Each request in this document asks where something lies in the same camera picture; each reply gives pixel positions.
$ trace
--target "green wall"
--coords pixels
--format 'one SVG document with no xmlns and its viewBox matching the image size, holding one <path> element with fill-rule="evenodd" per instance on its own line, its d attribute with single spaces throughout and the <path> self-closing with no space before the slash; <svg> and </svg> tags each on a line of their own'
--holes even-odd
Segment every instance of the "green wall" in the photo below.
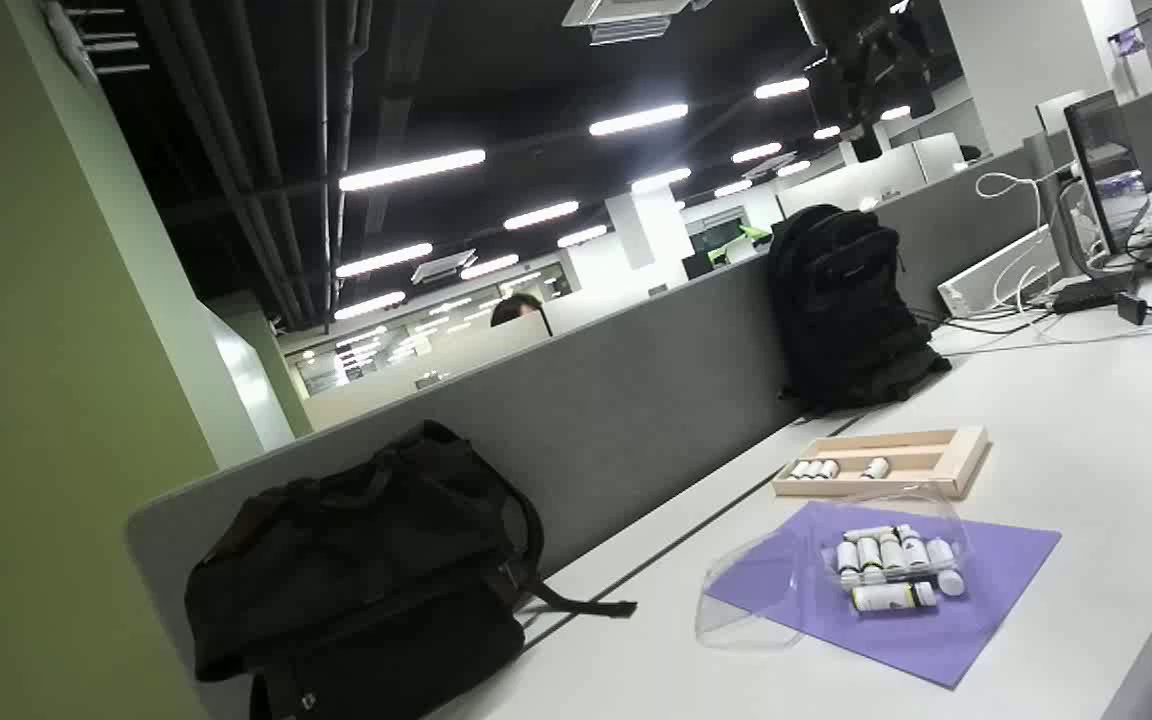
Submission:
<svg viewBox="0 0 1152 720">
<path fill-rule="evenodd" d="M 304 412 L 304 396 L 300 396 L 300 388 L 292 380 L 284 348 L 280 348 L 268 316 L 260 312 L 256 296 L 228 296 L 228 300 L 212 304 L 212 312 L 256 348 L 256 356 L 264 364 L 264 376 L 268 376 L 268 384 L 272 384 L 272 392 L 276 392 L 276 400 L 280 400 L 280 408 L 288 416 L 288 428 L 296 436 L 308 436 L 312 424 L 308 424 L 308 412 Z"/>
<path fill-rule="evenodd" d="M 0 720 L 188 720 L 200 708 L 124 520 L 248 444 L 200 412 L 192 388 L 212 360 L 180 332 L 192 296 L 148 304 L 180 296 L 180 268 L 164 264 L 120 152 L 104 172 L 124 172 L 116 188 L 132 196 L 92 188 L 100 176 L 56 96 L 68 80 L 40 48 L 32 4 L 0 0 Z M 148 288 L 128 244 L 156 244 L 148 268 L 168 272 L 164 288 Z"/>
</svg>

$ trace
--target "office desk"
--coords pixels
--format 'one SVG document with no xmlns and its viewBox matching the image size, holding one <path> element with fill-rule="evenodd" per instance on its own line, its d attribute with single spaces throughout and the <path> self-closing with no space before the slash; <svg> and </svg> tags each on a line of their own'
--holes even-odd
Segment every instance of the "office desk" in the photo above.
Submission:
<svg viewBox="0 0 1152 720">
<path fill-rule="evenodd" d="M 864 416 L 852 432 L 988 424 L 996 452 L 960 504 L 968 520 L 1056 528 L 1060 548 L 984 648 L 956 692 L 820 640 L 792 648 L 704 648 L 696 600 L 716 560 L 780 528 L 800 504 L 752 492 L 732 512 L 676 544 L 616 596 L 640 600 L 632 620 L 572 620 L 492 684 L 436 720 L 784 720 L 784 716 L 1152 716 L 1152 336 L 1032 344 L 960 356 L 924 396 Z M 728 468 L 756 484 L 804 448 L 788 428 Z M 636 528 L 556 576 L 612 576 L 632 556 Z"/>
<path fill-rule="evenodd" d="M 1040 312 L 1028 312 L 1020 320 L 988 320 L 988 324 L 968 324 L 968 328 L 1016 328 L 1024 320 L 1036 320 Z M 1028 352 L 1028 348 L 1056 348 L 1056 344 L 1104 344 L 1104 340 L 1148 340 L 1148 324 L 1124 324 L 1116 308 L 1096 308 L 1096 312 L 1072 312 L 1072 316 L 1048 316 L 1016 336 L 984 336 L 984 332 L 964 332 L 960 324 L 944 324 L 932 336 L 932 348 L 944 356 L 980 356 L 980 352 Z"/>
</svg>

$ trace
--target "backpack strap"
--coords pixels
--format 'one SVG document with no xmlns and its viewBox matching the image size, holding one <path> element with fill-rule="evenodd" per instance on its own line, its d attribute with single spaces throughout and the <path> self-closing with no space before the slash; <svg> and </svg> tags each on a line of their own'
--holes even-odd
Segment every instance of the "backpack strap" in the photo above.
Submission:
<svg viewBox="0 0 1152 720">
<path fill-rule="evenodd" d="M 536 512 L 536 504 L 532 504 L 520 488 L 512 488 L 504 476 L 500 476 L 500 488 L 520 504 L 524 524 L 528 524 L 528 544 L 524 544 L 528 580 L 524 580 L 524 588 L 528 588 L 532 596 L 540 596 L 548 612 L 616 616 L 616 620 L 624 620 L 624 616 L 632 616 L 632 612 L 640 608 L 640 604 L 632 604 L 632 600 L 616 600 L 616 604 L 568 600 L 568 596 L 560 596 L 556 588 L 548 588 L 548 584 L 536 576 L 540 552 L 544 552 L 540 512 Z"/>
<path fill-rule="evenodd" d="M 420 428 L 428 440 L 440 440 L 440 444 L 464 444 L 468 452 L 472 452 L 472 444 L 464 440 L 464 436 L 456 436 L 452 428 L 444 428 L 444 424 L 424 424 Z M 548 588 L 540 576 L 536 576 L 536 568 L 540 568 L 540 556 L 544 556 L 544 524 L 540 524 L 540 512 L 536 512 L 536 504 L 520 492 L 520 488 L 512 488 L 480 452 L 472 452 L 488 472 L 492 472 L 492 480 L 500 484 L 500 492 L 520 508 L 520 516 L 524 516 L 524 552 L 520 552 L 520 568 L 528 572 L 524 580 L 520 580 L 520 588 L 524 592 L 532 592 L 532 596 L 540 596 L 544 600 L 544 612 L 572 612 L 572 616 L 632 616 L 636 612 L 636 604 L 632 600 L 616 600 L 616 604 L 600 604 L 600 600 L 568 600 L 568 596 L 560 596 L 556 588 Z"/>
</svg>

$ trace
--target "computer monitor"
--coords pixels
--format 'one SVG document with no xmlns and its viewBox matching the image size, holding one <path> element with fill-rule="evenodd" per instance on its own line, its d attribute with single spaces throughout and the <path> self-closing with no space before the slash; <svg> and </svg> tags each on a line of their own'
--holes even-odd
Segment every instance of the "computer monitor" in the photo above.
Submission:
<svg viewBox="0 0 1152 720">
<path fill-rule="evenodd" d="M 1148 192 L 1120 100 L 1112 92 L 1088 96 L 1068 104 L 1064 120 L 1084 168 L 1096 224 L 1112 252 L 1128 252 L 1128 240 L 1148 212 Z"/>
</svg>

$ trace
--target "black ceiling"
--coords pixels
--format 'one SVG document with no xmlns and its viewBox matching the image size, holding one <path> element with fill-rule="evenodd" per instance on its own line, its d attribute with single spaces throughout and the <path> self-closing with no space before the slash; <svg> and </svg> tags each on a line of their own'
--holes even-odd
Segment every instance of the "black ceiling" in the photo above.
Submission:
<svg viewBox="0 0 1152 720">
<path fill-rule="evenodd" d="M 336 260 L 404 240 L 548 256 L 560 232 L 604 220 L 600 200 L 632 176 L 692 164 L 676 192 L 704 196 L 740 176 L 736 148 L 820 152 L 808 96 L 752 100 L 760 80 L 796 76 L 812 56 L 792 0 L 712 0 L 676 16 L 664 40 L 620 48 L 560 28 L 568 4 L 140 0 L 132 20 L 112 20 L 148 36 L 152 72 L 108 80 L 108 96 L 196 292 L 252 288 L 284 328 L 312 328 L 360 296 L 416 296 L 412 268 L 336 284 Z M 952 76 L 940 12 L 928 16 Z M 688 100 L 692 116 L 588 136 L 600 116 L 660 100 Z M 488 148 L 488 164 L 344 200 L 332 184 L 348 168 L 452 148 Z M 516 236 L 500 228 L 548 200 L 584 212 Z"/>
</svg>

